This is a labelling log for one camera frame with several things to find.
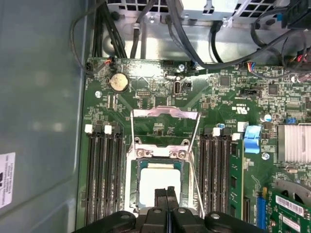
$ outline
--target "green circuit board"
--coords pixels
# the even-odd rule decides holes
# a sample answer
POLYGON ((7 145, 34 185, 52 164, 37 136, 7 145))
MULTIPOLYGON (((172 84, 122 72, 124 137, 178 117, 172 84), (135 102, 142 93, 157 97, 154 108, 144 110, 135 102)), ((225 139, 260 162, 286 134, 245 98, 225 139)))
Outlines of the green circuit board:
MULTIPOLYGON (((89 69, 94 69, 103 62, 105 59, 89 58, 87 65, 89 69)), ((264 66, 259 67, 258 71, 270 76, 283 72, 279 67, 264 66)), ((193 145, 198 177, 202 169, 200 156, 205 143, 202 137, 205 129, 213 129, 221 124, 230 130, 231 135, 235 134, 234 139, 230 136, 229 148, 225 152, 228 160, 228 176, 225 178, 228 183, 228 202, 223 211, 257 224, 258 193, 264 187, 271 187, 275 179, 311 185, 310 167, 281 163, 277 159, 277 126, 289 118, 295 118, 297 123, 310 122, 310 93, 310 82, 298 83, 294 77, 282 81, 269 80, 254 77, 247 70, 236 70, 234 67, 209 73, 192 68, 190 62, 116 59, 113 66, 107 66, 85 80, 76 228, 128 208, 124 203, 127 152, 133 140, 131 111, 159 106, 174 106, 184 112, 201 114, 193 145), (181 64, 184 65, 182 71, 178 69, 181 64), (115 73, 125 74, 128 78, 128 87, 122 93, 116 93, 109 85, 109 79, 115 73), (264 122, 266 114, 272 117, 271 122, 264 122), (86 125, 103 131, 109 125, 117 137, 111 141, 106 138, 94 139, 86 133, 86 125), (262 126, 258 154, 244 152, 243 133, 246 125, 262 126), (94 154, 103 148, 108 148, 108 151, 102 152, 103 158, 97 160, 94 154), (262 158, 264 153, 269 154, 269 159, 262 158), (298 172, 289 173, 284 169, 288 165, 299 167, 298 172), (105 200, 104 196, 113 198, 105 200)), ((159 147, 181 145, 183 140, 191 140, 195 125, 196 120, 171 115, 139 117, 134 118, 134 134, 142 143, 159 147)), ((185 170, 182 170, 181 203, 199 212, 197 190, 193 187, 193 193, 189 192, 187 186, 188 179, 191 179, 190 166, 187 162, 182 166, 185 166, 185 170), (192 204, 189 204, 190 193, 193 195, 192 204)), ((135 162, 131 169, 132 174, 137 174, 135 162)), ((136 181, 137 178, 131 179, 135 188, 138 186, 136 181)))

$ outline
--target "blue connector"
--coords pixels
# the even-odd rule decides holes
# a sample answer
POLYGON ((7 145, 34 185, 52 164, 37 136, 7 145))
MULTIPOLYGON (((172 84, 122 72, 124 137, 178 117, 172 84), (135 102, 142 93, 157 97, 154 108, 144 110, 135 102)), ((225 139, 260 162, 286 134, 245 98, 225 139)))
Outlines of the blue connector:
POLYGON ((261 126, 251 125, 246 127, 244 135, 245 153, 258 154, 260 152, 260 132, 261 126))
POLYGON ((266 229, 266 200, 263 197, 257 197, 257 227, 266 229))
POLYGON ((287 124, 296 124, 297 120, 295 117, 289 117, 286 119, 287 124))

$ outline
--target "ram slot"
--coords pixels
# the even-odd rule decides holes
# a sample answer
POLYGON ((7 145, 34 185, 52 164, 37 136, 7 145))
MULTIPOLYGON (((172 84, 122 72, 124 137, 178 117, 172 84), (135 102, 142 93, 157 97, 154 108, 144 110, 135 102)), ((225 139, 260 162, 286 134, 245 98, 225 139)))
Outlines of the ram slot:
POLYGON ((220 209, 222 213, 228 212, 228 199, 229 199, 229 155, 230 155, 230 140, 229 137, 223 137, 221 143, 221 154, 220 154, 220 181, 219 187, 220 194, 220 209))
POLYGON ((221 171, 223 168, 222 161, 221 161, 221 150, 222 144, 218 137, 214 138, 214 148, 213 148, 213 166, 214 166, 214 180, 211 182, 214 183, 213 187, 213 197, 212 200, 212 211, 221 211, 221 171))
POLYGON ((94 221, 94 199, 93 199, 93 185, 94 185, 94 166, 96 157, 96 136, 94 134, 88 135, 88 162, 87 162, 87 177, 86 177, 86 225, 94 221))
POLYGON ((98 158, 96 159, 96 191, 95 191, 95 221, 102 219, 102 190, 104 182, 104 156, 105 156, 105 144, 104 138, 101 136, 98 139, 97 144, 98 158))
POLYGON ((113 199, 114 212, 119 211, 121 193, 121 163, 122 163, 122 137, 120 133, 114 133, 114 179, 113 179, 113 199))
POLYGON ((112 182, 112 169, 113 169, 113 138, 112 135, 105 135, 105 161, 104 161, 104 185, 103 185, 103 201, 102 213, 103 216, 111 214, 111 182, 112 182))
POLYGON ((199 160, 199 185, 200 194, 203 202, 204 211, 211 211, 212 189, 213 184, 210 182, 213 179, 212 159, 213 141, 211 139, 201 137, 200 145, 200 160, 199 160))

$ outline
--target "blue latch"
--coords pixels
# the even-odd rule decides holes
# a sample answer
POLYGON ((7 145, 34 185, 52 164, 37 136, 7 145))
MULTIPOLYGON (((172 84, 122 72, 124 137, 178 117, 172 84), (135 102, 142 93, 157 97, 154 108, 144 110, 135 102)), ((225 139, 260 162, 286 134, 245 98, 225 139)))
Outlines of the blue latch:
POLYGON ((245 153, 258 154, 260 152, 260 132, 261 126, 251 125, 246 127, 244 135, 245 153))

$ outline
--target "connector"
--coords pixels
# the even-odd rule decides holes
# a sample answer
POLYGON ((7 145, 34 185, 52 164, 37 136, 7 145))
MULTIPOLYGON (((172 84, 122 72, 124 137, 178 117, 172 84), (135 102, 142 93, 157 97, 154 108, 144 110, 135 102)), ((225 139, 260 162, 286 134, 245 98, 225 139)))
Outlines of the connector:
POLYGON ((288 10, 282 15, 282 28, 311 29, 311 2, 291 0, 288 10))

